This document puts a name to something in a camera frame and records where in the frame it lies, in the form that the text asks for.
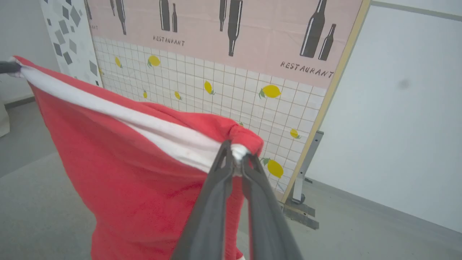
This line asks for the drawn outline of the lemon print divider panel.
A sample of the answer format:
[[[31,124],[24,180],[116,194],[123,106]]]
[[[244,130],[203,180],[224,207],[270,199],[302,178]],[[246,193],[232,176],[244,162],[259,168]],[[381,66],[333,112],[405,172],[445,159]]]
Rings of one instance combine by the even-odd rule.
[[[372,0],[83,0],[103,86],[229,117],[288,197]]]

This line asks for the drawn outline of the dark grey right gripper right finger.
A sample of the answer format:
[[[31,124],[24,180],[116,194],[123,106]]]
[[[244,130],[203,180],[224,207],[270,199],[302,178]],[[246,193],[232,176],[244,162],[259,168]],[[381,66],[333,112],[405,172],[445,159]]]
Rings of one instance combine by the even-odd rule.
[[[304,260],[256,155],[244,156],[241,174],[248,201],[250,260]]]

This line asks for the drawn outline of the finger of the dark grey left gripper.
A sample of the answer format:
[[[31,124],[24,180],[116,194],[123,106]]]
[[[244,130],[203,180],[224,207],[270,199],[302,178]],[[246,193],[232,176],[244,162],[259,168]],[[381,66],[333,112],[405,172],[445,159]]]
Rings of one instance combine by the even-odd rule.
[[[13,74],[21,73],[21,64],[16,61],[0,61],[0,74]]]

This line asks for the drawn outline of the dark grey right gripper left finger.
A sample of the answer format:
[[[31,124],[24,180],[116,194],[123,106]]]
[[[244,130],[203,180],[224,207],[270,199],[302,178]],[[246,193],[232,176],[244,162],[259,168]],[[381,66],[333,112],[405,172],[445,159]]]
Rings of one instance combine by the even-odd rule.
[[[232,192],[231,142],[218,150],[171,260],[224,260],[226,203]]]

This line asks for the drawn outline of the grey metal panel stand leg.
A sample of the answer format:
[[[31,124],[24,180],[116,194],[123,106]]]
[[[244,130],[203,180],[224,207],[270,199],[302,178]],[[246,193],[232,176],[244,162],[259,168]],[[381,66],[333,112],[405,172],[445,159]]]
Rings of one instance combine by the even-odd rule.
[[[307,154],[304,157],[304,160],[302,161],[301,168],[297,173],[291,199],[291,201],[297,205],[302,204],[305,201],[305,195],[302,193],[302,186],[305,181],[305,176],[308,167],[310,166],[310,163],[314,157],[315,152],[317,151],[317,148],[319,146],[320,141],[322,140],[323,135],[324,132],[316,131],[314,139],[310,144],[310,147],[307,151]]]

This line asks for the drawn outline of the red garment with white trim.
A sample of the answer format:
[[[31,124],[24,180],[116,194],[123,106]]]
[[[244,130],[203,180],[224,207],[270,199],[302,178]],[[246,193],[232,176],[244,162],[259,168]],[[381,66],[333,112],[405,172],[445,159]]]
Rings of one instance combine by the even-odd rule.
[[[31,61],[25,78],[65,171],[96,218],[92,260],[170,260],[221,144],[264,141],[227,117],[139,102]]]

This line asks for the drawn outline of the grey fabric upholstered platform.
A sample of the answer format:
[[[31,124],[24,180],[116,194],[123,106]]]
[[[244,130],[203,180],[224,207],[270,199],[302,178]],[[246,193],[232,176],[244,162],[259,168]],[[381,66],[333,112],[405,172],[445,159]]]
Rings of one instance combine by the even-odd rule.
[[[91,260],[95,224],[58,153],[0,178],[0,260]]]

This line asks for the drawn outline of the taped flat stand base plate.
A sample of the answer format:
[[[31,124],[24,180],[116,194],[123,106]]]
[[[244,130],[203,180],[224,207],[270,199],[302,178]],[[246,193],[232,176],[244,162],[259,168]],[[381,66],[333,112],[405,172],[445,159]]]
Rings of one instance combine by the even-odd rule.
[[[316,217],[316,210],[305,204],[296,204],[292,201],[282,204],[282,211],[287,218],[307,226],[310,229],[317,230],[320,225]]]

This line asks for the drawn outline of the grey squares print panel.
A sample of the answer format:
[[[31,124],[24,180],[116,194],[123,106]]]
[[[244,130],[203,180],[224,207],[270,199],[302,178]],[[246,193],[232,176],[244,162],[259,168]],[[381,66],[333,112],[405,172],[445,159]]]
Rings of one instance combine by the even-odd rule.
[[[87,0],[39,0],[61,73],[102,87]]]

